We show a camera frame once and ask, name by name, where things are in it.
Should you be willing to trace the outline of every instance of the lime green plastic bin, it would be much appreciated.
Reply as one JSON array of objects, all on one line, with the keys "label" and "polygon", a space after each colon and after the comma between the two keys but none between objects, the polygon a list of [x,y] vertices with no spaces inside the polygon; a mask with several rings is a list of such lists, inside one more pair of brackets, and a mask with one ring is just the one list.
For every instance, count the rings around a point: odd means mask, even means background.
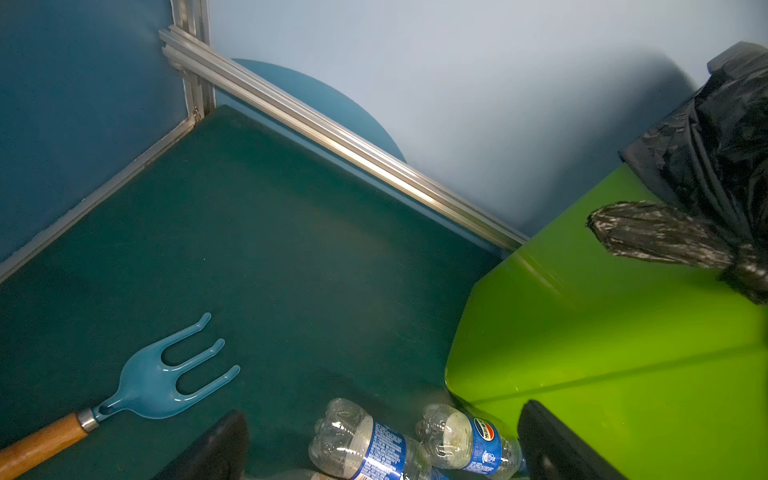
[{"label": "lime green plastic bin", "polygon": [[619,200],[656,199],[623,166],[475,285],[448,388],[510,429],[537,399],[628,478],[768,478],[766,309],[610,255],[585,222]]}]

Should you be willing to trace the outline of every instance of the empty plastic bottle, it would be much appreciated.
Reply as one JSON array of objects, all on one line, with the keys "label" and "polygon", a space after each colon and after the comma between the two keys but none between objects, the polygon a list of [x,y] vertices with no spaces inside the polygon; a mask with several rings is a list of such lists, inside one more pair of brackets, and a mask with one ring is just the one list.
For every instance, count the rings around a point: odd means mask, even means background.
[{"label": "empty plastic bottle", "polygon": [[416,435],[438,468],[461,468],[493,480],[507,480],[523,462],[517,439],[503,437],[490,422],[448,405],[433,403],[424,407]]},{"label": "empty plastic bottle", "polygon": [[286,470],[285,472],[280,472],[275,475],[270,475],[265,478],[257,478],[257,477],[249,477],[248,475],[243,475],[240,477],[240,480],[335,480],[334,478],[330,478],[328,475],[323,475],[322,473],[315,472],[313,470],[305,470],[304,468],[294,468],[291,470]]},{"label": "empty plastic bottle", "polygon": [[333,399],[315,424],[310,458],[320,470],[354,480],[435,480],[429,455],[415,439],[400,435],[354,402]]}]

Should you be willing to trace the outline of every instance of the light blue wall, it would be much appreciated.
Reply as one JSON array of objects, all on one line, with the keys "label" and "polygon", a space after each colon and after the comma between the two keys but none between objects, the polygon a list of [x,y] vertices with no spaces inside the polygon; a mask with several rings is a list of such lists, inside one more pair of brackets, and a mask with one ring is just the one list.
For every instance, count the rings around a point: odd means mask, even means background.
[{"label": "light blue wall", "polygon": [[213,47],[314,77],[365,108],[407,162],[526,233],[739,40],[765,0],[210,0]]},{"label": "light blue wall", "polygon": [[0,2],[0,260],[176,127],[168,0]]}]

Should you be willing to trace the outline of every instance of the teal floor mat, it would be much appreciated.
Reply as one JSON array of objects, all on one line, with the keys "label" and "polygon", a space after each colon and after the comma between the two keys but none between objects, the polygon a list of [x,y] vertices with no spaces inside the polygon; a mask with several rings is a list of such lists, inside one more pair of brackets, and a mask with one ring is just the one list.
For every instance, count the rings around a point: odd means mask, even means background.
[{"label": "teal floor mat", "polygon": [[171,419],[130,412],[24,478],[150,478],[230,409],[248,418],[247,472],[311,467],[328,400],[412,435],[472,285],[498,258],[231,108],[0,284],[0,446],[110,396],[136,350],[196,322]]}]

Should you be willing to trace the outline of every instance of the blue wall panel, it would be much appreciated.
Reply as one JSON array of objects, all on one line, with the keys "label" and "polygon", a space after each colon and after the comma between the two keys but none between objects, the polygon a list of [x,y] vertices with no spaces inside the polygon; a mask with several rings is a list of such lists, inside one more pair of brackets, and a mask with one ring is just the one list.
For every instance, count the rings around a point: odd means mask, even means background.
[{"label": "blue wall panel", "polygon": [[0,260],[185,117],[167,0],[0,3]]}]

